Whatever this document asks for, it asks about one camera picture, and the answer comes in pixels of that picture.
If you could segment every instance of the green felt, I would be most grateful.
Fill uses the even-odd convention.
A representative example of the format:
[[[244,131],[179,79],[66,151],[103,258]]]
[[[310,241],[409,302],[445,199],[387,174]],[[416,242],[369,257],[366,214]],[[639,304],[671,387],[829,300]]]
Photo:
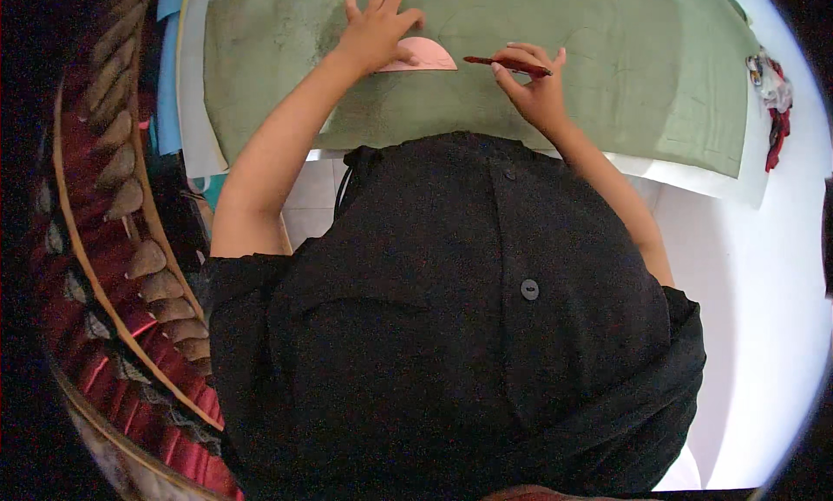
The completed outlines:
[[[338,43],[347,25],[342,1],[212,0],[205,102],[230,164],[269,111]],[[567,48],[568,111],[603,151],[737,176],[744,59],[758,46],[726,0],[406,0],[408,7],[427,14],[426,27],[409,35],[439,42],[459,70],[361,80],[315,148],[381,147],[459,130],[551,148],[517,114],[487,65],[462,61],[515,40],[553,55]]]

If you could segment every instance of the hand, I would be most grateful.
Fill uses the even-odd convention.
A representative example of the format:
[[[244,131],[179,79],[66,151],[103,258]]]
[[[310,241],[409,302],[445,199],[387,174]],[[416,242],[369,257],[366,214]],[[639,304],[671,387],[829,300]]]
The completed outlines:
[[[520,60],[552,71],[552,76],[532,75],[530,83],[521,85],[505,67],[492,64],[497,84],[506,92],[521,116],[538,131],[547,135],[547,132],[557,132],[569,124],[570,118],[564,108],[564,93],[561,89],[561,66],[567,62],[567,51],[563,47],[558,49],[558,56],[550,60],[542,47],[510,42],[492,58]]]
[[[369,75],[395,60],[411,63],[413,53],[398,47],[402,35],[416,25],[425,25],[425,13],[410,9],[398,15],[402,0],[369,0],[362,12],[356,0],[345,0],[348,28],[333,54],[341,63],[355,67],[359,76]]]

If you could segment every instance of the right hand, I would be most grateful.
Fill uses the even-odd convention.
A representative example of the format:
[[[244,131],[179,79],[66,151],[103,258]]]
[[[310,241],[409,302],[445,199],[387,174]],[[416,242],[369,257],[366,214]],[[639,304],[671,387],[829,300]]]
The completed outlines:
[[[564,92],[561,89],[561,67],[567,62],[567,51],[562,47],[550,60],[547,51],[532,44],[510,42],[505,49],[492,55],[493,59],[515,59],[527,64],[540,65],[552,71],[552,76],[532,75],[532,81],[521,85],[500,64],[492,64],[497,84],[515,104],[515,109],[526,121],[546,135],[568,125],[570,117],[564,108]]]

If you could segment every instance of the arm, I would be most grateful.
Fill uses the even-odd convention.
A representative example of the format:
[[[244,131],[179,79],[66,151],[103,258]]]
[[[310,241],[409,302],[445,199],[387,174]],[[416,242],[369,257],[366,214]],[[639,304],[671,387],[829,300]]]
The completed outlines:
[[[529,44],[510,44],[492,58],[518,59],[543,65],[553,76],[533,78],[527,85],[518,84],[499,64],[492,64],[495,79],[509,95],[521,115],[547,137],[561,157],[619,216],[630,238],[639,248],[645,266],[660,285],[673,286],[671,266],[660,229],[651,211],[627,178],[584,135],[567,115],[561,89],[561,67],[567,59],[564,48],[550,60],[547,52]]]
[[[223,185],[214,216],[212,257],[276,254],[281,210],[312,141],[338,100],[364,75],[413,54],[397,41],[420,10],[398,15],[402,0],[346,0],[339,45],[272,111],[246,143]]]

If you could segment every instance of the tiled floor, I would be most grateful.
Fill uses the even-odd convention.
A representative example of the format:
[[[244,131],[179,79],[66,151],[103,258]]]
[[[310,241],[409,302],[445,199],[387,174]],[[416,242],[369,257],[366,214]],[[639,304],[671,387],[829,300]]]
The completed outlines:
[[[308,237],[321,237],[332,226],[332,213],[341,177],[348,167],[341,160],[307,161],[283,207],[283,220],[292,249]],[[653,210],[661,183],[628,176]]]

